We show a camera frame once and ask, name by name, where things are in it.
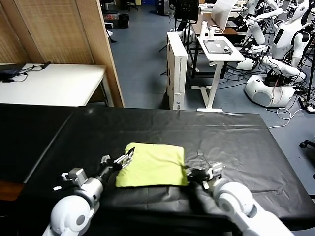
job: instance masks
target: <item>wooden wall panel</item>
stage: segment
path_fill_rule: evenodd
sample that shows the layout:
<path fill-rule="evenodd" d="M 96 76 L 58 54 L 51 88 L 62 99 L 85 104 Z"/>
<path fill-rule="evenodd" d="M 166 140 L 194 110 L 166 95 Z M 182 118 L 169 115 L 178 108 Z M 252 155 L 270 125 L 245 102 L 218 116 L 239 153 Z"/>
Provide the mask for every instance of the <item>wooden wall panel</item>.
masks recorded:
<path fill-rule="evenodd" d="M 0 4 L 0 63 L 25 63 L 30 61 Z"/>
<path fill-rule="evenodd" d="M 0 2 L 2 3 L 10 24 L 24 46 L 24 49 L 27 52 L 29 58 L 31 59 L 27 62 L 44 63 L 44 59 L 40 55 L 15 2 L 13 0 L 0 0 Z"/>
<path fill-rule="evenodd" d="M 44 61 L 93 64 L 74 0 L 15 0 Z"/>
<path fill-rule="evenodd" d="M 105 65 L 114 104 L 124 106 L 99 0 L 0 3 L 0 62 Z"/>
<path fill-rule="evenodd" d="M 76 0 L 95 64 L 106 65 L 106 75 L 115 107 L 124 107 L 122 92 L 106 33 L 99 1 Z"/>

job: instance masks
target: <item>white table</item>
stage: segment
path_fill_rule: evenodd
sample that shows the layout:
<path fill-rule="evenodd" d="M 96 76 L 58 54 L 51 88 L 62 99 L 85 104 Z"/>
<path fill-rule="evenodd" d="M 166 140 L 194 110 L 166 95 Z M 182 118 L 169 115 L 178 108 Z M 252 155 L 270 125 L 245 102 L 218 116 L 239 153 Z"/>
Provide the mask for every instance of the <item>white table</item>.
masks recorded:
<path fill-rule="evenodd" d="M 203 42 L 204 40 L 207 40 L 208 37 L 198 37 L 197 39 L 198 39 L 200 46 L 202 47 L 202 50 L 204 51 L 204 53 L 206 55 L 208 61 L 212 62 L 210 65 L 211 66 L 215 65 L 215 64 L 217 65 L 212 84 L 210 86 L 206 86 L 206 87 L 198 87 L 198 89 L 200 89 L 200 91 L 201 91 L 201 95 L 202 95 L 202 98 L 203 98 L 203 101 L 205 103 L 206 108 L 198 108 L 197 111 L 199 111 L 199 112 L 223 112 L 223 110 L 221 108 L 212 108 L 223 65 L 225 62 L 230 62 L 230 61 L 244 61 L 245 58 L 233 46 L 233 44 L 226 37 L 218 36 L 218 37 L 213 37 L 213 39 L 214 40 L 218 40 L 218 39 L 224 40 L 227 43 L 227 45 L 230 47 L 230 49 L 232 50 L 231 55 L 228 53 L 225 53 L 225 54 L 212 53 L 211 54 L 208 52 L 208 50 L 207 50 L 207 48 Z M 207 94 L 206 89 L 210 89 L 209 95 Z"/>
<path fill-rule="evenodd" d="M 24 68 L 33 65 L 41 64 L 26 64 Z M 24 78 L 25 75 L 20 75 L 13 79 Z M 111 105 L 105 66 L 50 64 L 41 71 L 28 72 L 23 82 L 0 82 L 0 103 L 85 106 L 100 83 Z"/>

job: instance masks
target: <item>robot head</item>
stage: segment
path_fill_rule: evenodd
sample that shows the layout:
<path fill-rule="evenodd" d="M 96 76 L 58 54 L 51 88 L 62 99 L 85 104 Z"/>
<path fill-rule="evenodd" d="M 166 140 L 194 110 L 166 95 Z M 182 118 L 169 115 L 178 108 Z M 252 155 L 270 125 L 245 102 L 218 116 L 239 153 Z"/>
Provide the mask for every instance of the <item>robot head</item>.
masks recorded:
<path fill-rule="evenodd" d="M 309 0 L 291 0 L 287 7 L 287 20 L 294 21 L 298 18 L 302 18 L 309 8 L 309 5 Z"/>

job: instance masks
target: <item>black tablecloth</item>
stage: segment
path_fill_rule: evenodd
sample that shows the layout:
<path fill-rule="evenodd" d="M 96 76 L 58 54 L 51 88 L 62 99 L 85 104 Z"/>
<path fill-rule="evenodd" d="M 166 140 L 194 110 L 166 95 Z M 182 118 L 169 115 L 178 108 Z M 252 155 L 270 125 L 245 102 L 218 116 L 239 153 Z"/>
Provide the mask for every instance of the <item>black tablecloth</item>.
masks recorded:
<path fill-rule="evenodd" d="M 25 183 L 73 109 L 0 104 L 0 179 Z"/>
<path fill-rule="evenodd" d="M 259 115 L 94 107 L 76 109 L 51 145 L 18 199 L 20 217 L 35 222 L 47 217 L 48 223 L 51 207 L 69 193 L 53 192 L 57 177 L 73 167 L 92 175 L 103 155 L 118 157 L 129 142 L 183 146 L 192 167 L 222 161 L 225 178 L 246 185 L 292 230 L 315 224 L 315 205 Z M 93 221 L 98 220 L 231 226 L 199 186 L 115 189 L 114 178 L 102 195 Z"/>

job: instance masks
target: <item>computer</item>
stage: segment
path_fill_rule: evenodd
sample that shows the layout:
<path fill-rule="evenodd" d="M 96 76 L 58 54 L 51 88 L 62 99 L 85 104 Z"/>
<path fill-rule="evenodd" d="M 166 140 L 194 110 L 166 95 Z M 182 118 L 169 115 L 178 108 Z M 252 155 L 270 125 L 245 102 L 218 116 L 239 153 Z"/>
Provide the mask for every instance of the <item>computer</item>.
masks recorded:
<path fill-rule="evenodd" d="M 19 75 L 25 64 L 5 64 L 0 65 L 0 81 L 11 79 Z"/>

